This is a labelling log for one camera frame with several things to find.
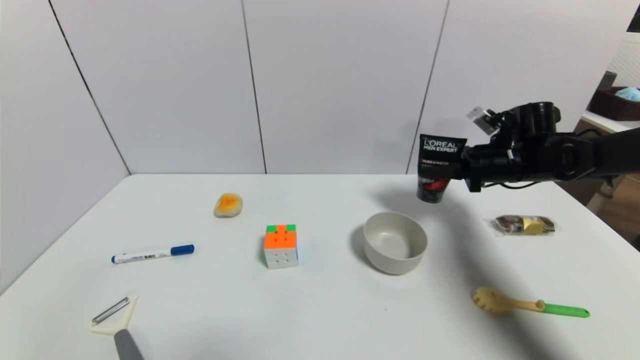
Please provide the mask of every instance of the white wall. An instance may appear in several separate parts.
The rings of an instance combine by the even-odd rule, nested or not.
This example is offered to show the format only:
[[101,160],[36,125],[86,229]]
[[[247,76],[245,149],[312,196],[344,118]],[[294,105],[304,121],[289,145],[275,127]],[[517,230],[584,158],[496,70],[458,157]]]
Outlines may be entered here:
[[245,0],[269,173],[406,172],[446,0]]
[[625,33],[607,70],[617,74],[613,86],[640,86],[640,33]]
[[52,0],[132,173],[264,173],[240,0]]
[[[451,0],[419,132],[486,143],[466,118],[473,107],[503,111],[534,101],[554,102],[563,118],[558,130],[573,131],[637,6]],[[410,172],[417,156],[414,150]]]
[[127,175],[47,1],[2,5],[0,293]]

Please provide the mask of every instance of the woven basket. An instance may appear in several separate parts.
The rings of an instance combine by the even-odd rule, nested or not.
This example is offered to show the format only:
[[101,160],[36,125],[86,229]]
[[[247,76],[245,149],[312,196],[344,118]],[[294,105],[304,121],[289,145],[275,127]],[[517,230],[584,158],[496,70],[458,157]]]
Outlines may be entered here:
[[640,102],[629,101],[616,95],[624,87],[596,90],[589,104],[589,111],[616,121],[640,120]]

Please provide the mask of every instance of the vegetable peeler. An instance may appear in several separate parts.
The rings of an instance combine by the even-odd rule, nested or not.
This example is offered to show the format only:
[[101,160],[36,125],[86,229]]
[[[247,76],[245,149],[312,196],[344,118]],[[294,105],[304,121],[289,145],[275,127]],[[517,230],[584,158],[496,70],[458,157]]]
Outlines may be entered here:
[[[138,302],[138,297],[126,297],[116,303],[114,306],[111,306],[109,309],[103,311],[100,315],[91,319],[89,323],[89,331],[94,332],[95,334],[103,334],[103,335],[111,335],[116,343],[116,349],[118,350],[118,357],[120,360],[144,360],[142,357],[142,353],[136,342],[133,340],[131,333],[127,330],[127,326],[129,325],[129,320],[131,319],[131,315],[133,315],[133,310],[136,308],[136,303]],[[127,311],[124,313],[124,316],[118,323],[116,323],[112,327],[99,327],[97,326],[111,315],[117,313],[119,310],[129,305]]]

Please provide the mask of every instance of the gray handle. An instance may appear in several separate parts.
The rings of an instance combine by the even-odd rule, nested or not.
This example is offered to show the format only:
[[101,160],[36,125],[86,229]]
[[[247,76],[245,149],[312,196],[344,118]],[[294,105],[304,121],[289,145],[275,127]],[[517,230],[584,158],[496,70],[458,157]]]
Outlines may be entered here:
[[118,349],[120,360],[145,360],[136,342],[133,341],[129,330],[122,329],[116,332],[113,339],[116,341],[116,349]]

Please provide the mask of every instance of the blue marker cap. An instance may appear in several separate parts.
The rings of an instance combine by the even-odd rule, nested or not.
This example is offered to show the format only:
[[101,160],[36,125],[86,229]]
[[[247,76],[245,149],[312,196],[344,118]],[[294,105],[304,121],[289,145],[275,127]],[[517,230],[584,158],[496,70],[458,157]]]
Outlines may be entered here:
[[171,256],[192,254],[195,247],[193,245],[183,245],[171,248]]

